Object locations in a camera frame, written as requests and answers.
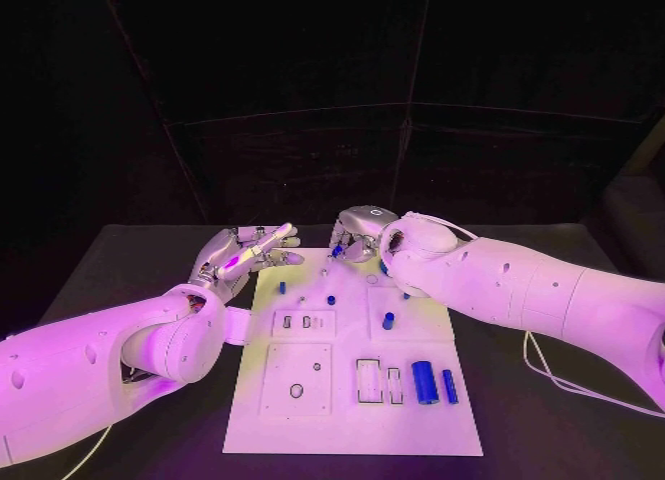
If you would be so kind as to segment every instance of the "white robotic arm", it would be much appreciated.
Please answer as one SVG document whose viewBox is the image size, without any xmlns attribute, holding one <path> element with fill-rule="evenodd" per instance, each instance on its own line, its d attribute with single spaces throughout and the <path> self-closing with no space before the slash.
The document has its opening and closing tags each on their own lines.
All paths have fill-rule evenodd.
<svg viewBox="0 0 665 480">
<path fill-rule="evenodd" d="M 208 373 L 243 345 L 250 311 L 225 307 L 249 271 L 299 264 L 272 250 L 296 229 L 223 230 L 191 279 L 165 295 L 38 327 L 0 342 L 0 467 L 52 453 Z M 123 378 L 122 365 L 142 375 Z"/>
<path fill-rule="evenodd" d="M 368 260 L 370 255 L 358 253 L 367 249 L 354 249 L 342 240 L 375 236 L 365 245 L 378 245 L 388 275 L 404 292 L 430 296 L 478 320 L 584 348 L 626 373 L 665 411 L 665 283 L 584 268 L 521 245 L 478 238 L 439 218 L 413 212 L 401 219 L 391 216 L 378 207 L 342 212 L 332 235 L 341 258 Z"/>
</svg>

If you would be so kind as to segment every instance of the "blue battery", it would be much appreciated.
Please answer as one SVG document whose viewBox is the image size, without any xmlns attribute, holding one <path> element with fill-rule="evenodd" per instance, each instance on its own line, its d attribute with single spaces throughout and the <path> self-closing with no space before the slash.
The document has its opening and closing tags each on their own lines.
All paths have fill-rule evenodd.
<svg viewBox="0 0 665 480">
<path fill-rule="evenodd" d="M 394 313 L 387 312 L 386 313 L 386 318 L 383 319 L 383 328 L 386 330 L 391 330 L 394 325 Z"/>
<path fill-rule="evenodd" d="M 445 389 L 447 390 L 447 402 L 455 405 L 459 403 L 458 389 L 455 388 L 455 379 L 452 378 L 452 372 L 449 370 L 443 370 L 443 380 Z"/>
<path fill-rule="evenodd" d="M 437 397 L 436 378 L 433 377 L 433 367 L 430 362 L 423 360 L 411 364 L 414 374 L 416 396 L 422 405 L 432 405 L 440 401 Z"/>
</svg>

